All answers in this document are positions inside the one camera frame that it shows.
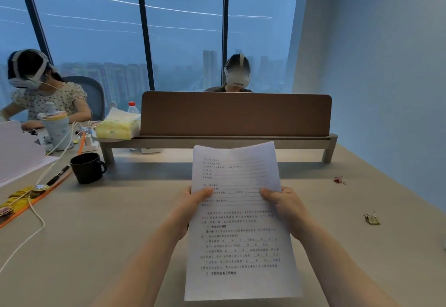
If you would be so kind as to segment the grey office chair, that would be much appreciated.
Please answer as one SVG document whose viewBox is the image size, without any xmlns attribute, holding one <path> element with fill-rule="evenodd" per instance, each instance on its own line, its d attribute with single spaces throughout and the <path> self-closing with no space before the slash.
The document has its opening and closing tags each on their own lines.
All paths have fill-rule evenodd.
<svg viewBox="0 0 446 307">
<path fill-rule="evenodd" d="M 68 76 L 64 81 L 81 85 L 87 95 L 87 104 L 92 111 L 93 121 L 102 121 L 105 118 L 105 96 L 101 84 L 90 77 Z"/>
</svg>

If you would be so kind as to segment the yellow packets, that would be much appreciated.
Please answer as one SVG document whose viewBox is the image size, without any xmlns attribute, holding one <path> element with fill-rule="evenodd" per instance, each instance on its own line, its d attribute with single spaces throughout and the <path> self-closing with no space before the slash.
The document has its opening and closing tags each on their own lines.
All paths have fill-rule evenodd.
<svg viewBox="0 0 446 307">
<path fill-rule="evenodd" d="M 49 190 L 46 184 L 26 187 L 14 192 L 8 199 L 0 204 L 0 219 L 8 219 L 28 209 L 38 197 Z"/>
</svg>

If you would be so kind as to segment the orange strip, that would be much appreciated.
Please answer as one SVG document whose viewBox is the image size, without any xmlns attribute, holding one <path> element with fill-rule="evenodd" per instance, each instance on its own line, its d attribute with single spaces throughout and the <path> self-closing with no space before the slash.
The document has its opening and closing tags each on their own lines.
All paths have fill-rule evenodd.
<svg viewBox="0 0 446 307">
<path fill-rule="evenodd" d="M 43 136 L 39 136 L 39 141 L 43 142 Z M 47 156 L 54 156 L 54 157 L 59 157 L 59 160 L 54 162 L 54 163 L 58 163 L 60 160 L 62 161 L 62 166 L 65 167 L 66 165 L 69 165 L 70 163 L 70 159 L 72 158 L 72 156 L 76 156 L 78 155 L 78 144 L 75 144 L 74 147 L 70 148 L 69 150 L 65 150 L 65 151 L 54 151 L 52 150 L 52 148 L 49 149 L 49 152 L 46 151 L 46 155 Z M 16 189 L 14 192 L 20 191 L 26 187 L 30 187 L 30 186 L 36 186 L 36 185 L 43 185 L 46 184 L 47 181 L 44 180 L 44 178 L 46 177 L 46 175 L 50 175 L 50 178 L 53 178 L 53 173 L 52 173 L 52 169 L 53 169 L 53 164 L 51 163 L 45 167 L 42 167 L 44 170 L 41 172 L 41 175 L 38 176 L 38 178 L 36 180 L 32 180 L 31 182 L 28 180 L 25 180 L 24 183 L 20 182 L 18 184 L 18 189 Z M 39 200 L 41 200 L 42 198 L 44 198 L 46 195 L 48 195 L 49 193 L 51 193 L 51 191 L 53 191 L 55 188 L 57 188 L 57 186 L 59 186 L 59 184 L 61 184 L 64 179 L 66 177 L 68 177 L 72 172 L 71 171 L 67 171 L 64 175 L 61 176 L 61 178 L 51 187 L 49 187 L 49 190 L 47 192 L 45 192 L 43 195 L 41 195 L 40 197 L 38 197 L 33 203 L 30 203 L 31 205 L 37 203 Z M 1 197 L 0 195 L 0 204 L 4 203 L 6 200 L 8 199 L 8 197 Z M 8 219 L 0 219 L 0 229 L 3 228 L 3 226 L 7 225 L 9 222 L 13 221 L 15 218 L 17 218 L 20 214 L 14 215 L 12 217 L 9 217 Z"/>
</svg>

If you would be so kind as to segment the black mug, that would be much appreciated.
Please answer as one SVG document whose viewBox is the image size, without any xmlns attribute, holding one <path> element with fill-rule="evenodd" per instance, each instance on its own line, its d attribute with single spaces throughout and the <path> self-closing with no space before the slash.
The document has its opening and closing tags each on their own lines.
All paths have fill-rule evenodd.
<svg viewBox="0 0 446 307">
<path fill-rule="evenodd" d="M 79 184 L 92 184 L 108 170 L 98 153 L 88 152 L 73 157 L 70 166 Z"/>
</svg>

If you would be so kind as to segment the light blue tumbler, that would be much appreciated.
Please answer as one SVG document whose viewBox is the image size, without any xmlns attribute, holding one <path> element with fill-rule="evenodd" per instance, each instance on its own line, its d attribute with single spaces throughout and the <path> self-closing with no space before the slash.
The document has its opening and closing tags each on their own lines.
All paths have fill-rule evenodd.
<svg viewBox="0 0 446 307">
<path fill-rule="evenodd" d="M 37 115 L 47 130 L 52 150 L 65 151 L 74 146 L 69 124 L 69 115 L 66 111 L 59 110 L 55 103 L 47 102 L 45 109 Z"/>
</svg>

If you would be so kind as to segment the brown desk divider panel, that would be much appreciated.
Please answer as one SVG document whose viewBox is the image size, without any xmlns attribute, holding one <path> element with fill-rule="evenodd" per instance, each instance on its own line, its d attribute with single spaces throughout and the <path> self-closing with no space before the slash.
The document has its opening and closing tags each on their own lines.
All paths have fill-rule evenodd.
<svg viewBox="0 0 446 307">
<path fill-rule="evenodd" d="M 147 91 L 141 135 L 325 137 L 331 109 L 322 94 Z"/>
</svg>

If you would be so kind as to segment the white power strip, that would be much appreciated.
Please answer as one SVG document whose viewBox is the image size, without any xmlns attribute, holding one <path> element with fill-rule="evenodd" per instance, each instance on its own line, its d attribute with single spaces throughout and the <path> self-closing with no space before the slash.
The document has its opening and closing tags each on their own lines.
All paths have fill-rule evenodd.
<svg viewBox="0 0 446 307">
<path fill-rule="evenodd" d="M 78 154 L 96 152 L 99 148 L 99 142 L 93 139 L 93 131 L 88 128 L 77 130 L 74 142 L 78 143 Z"/>
</svg>

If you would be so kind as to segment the yellow tissue pack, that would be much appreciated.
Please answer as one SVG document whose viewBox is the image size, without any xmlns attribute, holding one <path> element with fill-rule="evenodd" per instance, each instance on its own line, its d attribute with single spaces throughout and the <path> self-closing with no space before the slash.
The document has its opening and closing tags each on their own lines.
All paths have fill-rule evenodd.
<svg viewBox="0 0 446 307">
<path fill-rule="evenodd" d="M 131 140 L 141 132 L 141 114 L 112 107 L 104 120 L 95 127 L 98 139 Z"/>
</svg>

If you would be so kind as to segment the person's left forearm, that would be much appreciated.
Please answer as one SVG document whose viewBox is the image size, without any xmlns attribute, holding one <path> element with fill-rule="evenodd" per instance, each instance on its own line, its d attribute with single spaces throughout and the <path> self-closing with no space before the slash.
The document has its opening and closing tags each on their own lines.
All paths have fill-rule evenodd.
<svg viewBox="0 0 446 307">
<path fill-rule="evenodd" d="M 154 307 L 177 243 L 187 224 L 162 223 L 91 307 Z"/>
</svg>

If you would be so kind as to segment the white printed paper document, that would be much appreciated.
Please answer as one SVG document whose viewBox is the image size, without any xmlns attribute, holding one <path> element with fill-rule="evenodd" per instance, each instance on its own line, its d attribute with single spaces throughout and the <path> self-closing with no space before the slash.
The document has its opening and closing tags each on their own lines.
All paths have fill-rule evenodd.
<svg viewBox="0 0 446 307">
<path fill-rule="evenodd" d="M 191 190 L 208 187 L 189 224 L 185 301 L 301 297 L 291 236 L 260 194 L 281 191 L 274 143 L 196 145 Z"/>
</svg>

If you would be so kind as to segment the white paper sheets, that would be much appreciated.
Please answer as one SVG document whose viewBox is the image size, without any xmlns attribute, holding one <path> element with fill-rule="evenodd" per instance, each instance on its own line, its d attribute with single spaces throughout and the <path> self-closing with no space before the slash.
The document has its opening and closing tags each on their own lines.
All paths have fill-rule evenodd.
<svg viewBox="0 0 446 307">
<path fill-rule="evenodd" d="M 0 123 L 0 188 L 59 160 L 47 156 L 38 140 L 38 135 L 23 132 L 18 121 Z"/>
</svg>

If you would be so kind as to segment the dark window mullion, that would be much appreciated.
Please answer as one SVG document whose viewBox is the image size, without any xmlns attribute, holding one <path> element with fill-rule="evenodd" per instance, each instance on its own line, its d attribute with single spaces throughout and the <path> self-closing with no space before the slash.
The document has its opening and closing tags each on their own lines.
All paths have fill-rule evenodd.
<svg viewBox="0 0 446 307">
<path fill-rule="evenodd" d="M 222 50 L 221 50 L 221 84 L 224 83 L 225 66 L 227 61 L 227 39 L 228 39 L 228 17 L 229 17 L 229 0 L 223 0 L 222 11 Z"/>
<path fill-rule="evenodd" d="M 149 40 L 149 30 L 148 30 L 148 22 L 147 22 L 147 12 L 145 6 L 145 0 L 138 0 L 140 17 L 141 17 L 141 26 L 142 26 L 142 34 L 144 41 L 144 52 L 146 57 L 146 65 L 147 65 L 147 73 L 148 73 L 148 83 L 149 90 L 155 90 L 154 77 L 153 77 L 153 62 L 151 55 L 151 47 Z"/>
<path fill-rule="evenodd" d="M 52 64 L 53 60 L 52 60 L 52 56 L 48 47 L 48 43 L 46 40 L 46 36 L 44 33 L 44 30 L 42 28 L 42 23 L 36 8 L 36 4 L 34 0 L 24 0 L 26 8 L 27 8 L 27 12 L 29 14 L 30 17 L 30 21 L 34 30 L 34 34 L 36 36 L 36 40 L 38 42 L 39 45 L 39 49 L 40 51 L 42 51 L 47 57 L 49 62 Z"/>
</svg>

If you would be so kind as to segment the person's right hand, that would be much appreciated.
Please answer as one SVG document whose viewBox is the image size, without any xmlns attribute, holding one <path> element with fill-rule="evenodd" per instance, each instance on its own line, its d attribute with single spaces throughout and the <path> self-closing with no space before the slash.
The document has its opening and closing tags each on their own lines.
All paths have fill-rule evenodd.
<svg viewBox="0 0 446 307">
<path fill-rule="evenodd" d="M 273 206 L 287 226 L 289 233 L 303 243 L 315 221 L 292 188 L 282 186 L 279 192 L 283 193 L 282 202 Z"/>
</svg>

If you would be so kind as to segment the white headset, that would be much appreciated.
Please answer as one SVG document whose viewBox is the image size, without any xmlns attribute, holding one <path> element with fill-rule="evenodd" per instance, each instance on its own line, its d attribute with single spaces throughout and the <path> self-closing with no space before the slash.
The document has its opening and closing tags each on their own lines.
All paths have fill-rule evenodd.
<svg viewBox="0 0 446 307">
<path fill-rule="evenodd" d="M 42 59 L 42 63 L 39 66 L 39 69 L 35 73 L 31 74 L 20 74 L 18 60 L 19 57 L 24 52 L 33 52 L 37 54 Z M 24 49 L 20 51 L 16 51 L 11 56 L 11 63 L 13 67 L 14 76 L 8 78 L 8 82 L 15 88 L 18 89 L 30 89 L 37 90 L 40 85 L 45 83 L 44 73 L 48 69 L 52 69 L 53 66 L 49 63 L 49 59 L 43 52 L 35 49 Z"/>
<path fill-rule="evenodd" d="M 226 85 L 246 88 L 250 82 L 251 67 L 243 53 L 232 55 L 223 70 Z"/>
</svg>

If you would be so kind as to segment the grey desk shelf riser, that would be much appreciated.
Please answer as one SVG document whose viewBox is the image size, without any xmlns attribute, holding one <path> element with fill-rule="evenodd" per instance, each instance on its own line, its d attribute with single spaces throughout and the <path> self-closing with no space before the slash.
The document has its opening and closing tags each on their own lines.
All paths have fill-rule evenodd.
<svg viewBox="0 0 446 307">
<path fill-rule="evenodd" d="M 195 145 L 211 148 L 240 148 L 273 142 L 276 149 L 313 149 L 324 150 L 321 161 L 331 163 L 337 144 L 338 135 L 315 137 L 267 137 L 267 136 L 137 136 L 131 140 L 100 139 L 93 134 L 93 139 L 99 142 L 106 164 L 115 162 L 112 149 L 191 149 Z"/>
</svg>

